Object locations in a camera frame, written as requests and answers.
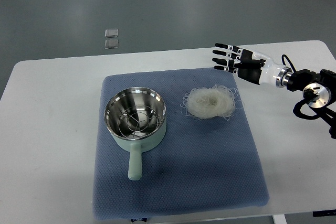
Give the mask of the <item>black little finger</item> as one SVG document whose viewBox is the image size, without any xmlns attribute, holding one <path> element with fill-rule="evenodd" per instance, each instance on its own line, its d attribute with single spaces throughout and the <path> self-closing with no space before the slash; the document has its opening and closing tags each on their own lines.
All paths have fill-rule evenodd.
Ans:
<svg viewBox="0 0 336 224">
<path fill-rule="evenodd" d="M 222 70 L 224 72 L 230 72 L 233 74 L 238 74 L 238 69 L 233 68 L 233 67 L 228 67 L 228 66 L 214 66 L 214 69 L 216 70 Z"/>
</svg>

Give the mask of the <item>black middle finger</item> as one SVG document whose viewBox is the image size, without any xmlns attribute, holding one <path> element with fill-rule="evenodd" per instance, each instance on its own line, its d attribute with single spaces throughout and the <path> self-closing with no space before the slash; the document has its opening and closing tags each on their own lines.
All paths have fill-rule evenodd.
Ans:
<svg viewBox="0 0 336 224">
<path fill-rule="evenodd" d="M 235 52 L 226 52 L 226 51 L 220 51 L 220 50 L 213 50 L 212 53 L 216 54 L 216 55 L 220 55 L 220 56 L 225 56 L 225 57 L 229 57 L 232 59 L 240 59 L 241 55 Z"/>
</svg>

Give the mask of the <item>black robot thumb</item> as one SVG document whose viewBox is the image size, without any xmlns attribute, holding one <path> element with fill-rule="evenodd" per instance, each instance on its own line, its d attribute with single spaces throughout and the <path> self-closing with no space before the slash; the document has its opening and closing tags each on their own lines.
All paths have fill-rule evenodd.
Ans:
<svg viewBox="0 0 336 224">
<path fill-rule="evenodd" d="M 265 61 L 263 59 L 241 59 L 240 67 L 263 67 Z"/>
</svg>

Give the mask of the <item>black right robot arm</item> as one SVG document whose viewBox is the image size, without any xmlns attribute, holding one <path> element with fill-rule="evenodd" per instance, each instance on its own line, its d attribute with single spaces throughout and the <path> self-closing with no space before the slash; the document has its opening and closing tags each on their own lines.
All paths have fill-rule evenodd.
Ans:
<svg viewBox="0 0 336 224">
<path fill-rule="evenodd" d="M 281 64 L 277 64 L 261 52 L 222 43 L 216 43 L 215 47 L 213 54 L 222 56 L 212 59 L 215 69 L 256 85 L 270 84 L 291 92 L 301 91 L 302 99 L 294 106 L 294 115 L 305 120 L 324 120 L 330 127 L 330 136 L 335 139 L 335 111 L 329 108 L 335 103 L 335 72 L 297 70 L 285 54 L 281 56 Z"/>
</svg>

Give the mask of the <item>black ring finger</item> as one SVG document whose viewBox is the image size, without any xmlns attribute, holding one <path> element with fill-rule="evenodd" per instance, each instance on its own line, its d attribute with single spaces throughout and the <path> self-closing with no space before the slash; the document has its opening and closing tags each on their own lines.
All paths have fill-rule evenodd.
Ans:
<svg viewBox="0 0 336 224">
<path fill-rule="evenodd" d="M 213 62 L 215 62 L 217 65 L 224 66 L 224 67 L 237 67 L 240 65 L 240 60 L 236 59 L 219 59 L 219 58 L 213 58 Z"/>
</svg>

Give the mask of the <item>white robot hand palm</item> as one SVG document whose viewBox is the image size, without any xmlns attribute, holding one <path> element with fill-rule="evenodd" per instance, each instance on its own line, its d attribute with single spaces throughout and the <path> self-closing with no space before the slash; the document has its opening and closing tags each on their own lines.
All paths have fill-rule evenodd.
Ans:
<svg viewBox="0 0 336 224">
<path fill-rule="evenodd" d="M 247 60 L 257 60 L 261 66 L 256 69 L 241 68 L 241 78 L 253 84 L 270 84 L 277 88 L 286 86 L 288 78 L 292 75 L 292 69 L 276 64 L 272 58 L 256 51 L 243 49 L 241 53 L 241 63 Z"/>
</svg>

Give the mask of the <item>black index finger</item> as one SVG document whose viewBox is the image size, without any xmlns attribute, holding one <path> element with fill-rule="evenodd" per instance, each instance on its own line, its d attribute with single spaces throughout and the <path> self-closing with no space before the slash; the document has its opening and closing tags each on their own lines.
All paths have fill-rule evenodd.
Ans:
<svg viewBox="0 0 336 224">
<path fill-rule="evenodd" d="M 242 53 L 242 51 L 243 51 L 243 48 L 239 48 L 239 47 L 233 46 L 233 45 L 222 44 L 222 43 L 216 43 L 215 47 L 221 48 L 223 50 L 227 50 L 227 51 L 230 51 L 230 52 L 234 52 L 234 53 Z"/>
</svg>

